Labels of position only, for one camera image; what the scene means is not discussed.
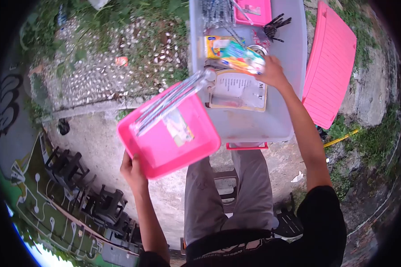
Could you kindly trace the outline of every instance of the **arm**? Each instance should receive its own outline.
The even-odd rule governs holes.
[[[144,250],[160,255],[169,264],[168,244],[154,212],[148,191],[148,180],[140,170],[138,155],[134,155],[131,160],[125,151],[120,172],[134,194]]]
[[[319,185],[332,186],[324,147],[315,124],[283,74],[279,60],[274,56],[266,56],[265,60],[265,73],[257,75],[256,79],[275,87],[288,107],[301,157],[306,165],[307,191]]]

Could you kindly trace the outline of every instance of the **clear plastic container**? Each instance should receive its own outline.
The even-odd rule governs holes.
[[[270,43],[269,54],[279,58],[288,81],[301,99],[305,84],[307,61],[307,32],[305,8],[301,0],[273,0],[272,17],[284,13],[284,19],[292,18],[290,24],[278,29],[279,39],[284,43]],[[192,50],[193,72],[202,70],[206,60],[205,38],[203,37],[203,18],[201,2],[189,0],[190,6],[190,41]],[[235,30],[245,38],[246,45],[254,45],[252,29],[261,40],[266,35],[259,27],[237,24]],[[229,35],[223,29],[211,29],[209,35]],[[276,88],[268,86],[265,112],[238,109],[209,109],[209,117],[221,137],[222,142],[279,142],[288,141],[294,134],[288,109]],[[207,90],[198,92],[203,103],[209,101]]]

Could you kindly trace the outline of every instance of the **pink plastic tray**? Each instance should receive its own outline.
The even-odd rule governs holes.
[[[188,166],[220,148],[221,140],[197,94],[194,94],[177,107],[194,138],[178,147],[160,121],[142,136],[135,136],[129,128],[140,115],[141,110],[175,87],[171,86],[142,106],[129,113],[117,126],[117,133],[128,154],[139,154],[141,169],[148,179],[157,179],[180,168]]]
[[[316,125],[329,129],[352,74],[357,38],[324,2],[318,15],[301,102]]]
[[[272,21],[272,7],[269,0],[235,0],[238,5],[244,9],[245,5],[251,5],[253,7],[260,8],[260,15],[246,13],[247,16],[253,21],[254,26],[264,27]],[[250,22],[245,18],[244,14],[239,11],[236,6],[234,7],[235,20],[238,24],[251,25]]]

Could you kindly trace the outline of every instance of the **red handle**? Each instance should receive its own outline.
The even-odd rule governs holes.
[[[264,147],[230,147],[230,143],[226,143],[227,150],[256,150],[256,149],[268,149],[267,142],[264,142]]]

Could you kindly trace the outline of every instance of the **food package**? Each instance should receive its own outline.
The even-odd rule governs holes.
[[[209,59],[219,59],[221,53],[229,45],[231,40],[235,40],[232,36],[205,36],[205,45],[207,58]]]
[[[217,72],[209,92],[209,108],[266,111],[267,84],[238,70]]]
[[[233,40],[221,53],[221,63],[251,75],[262,74],[266,65],[262,56],[249,48],[244,48]]]

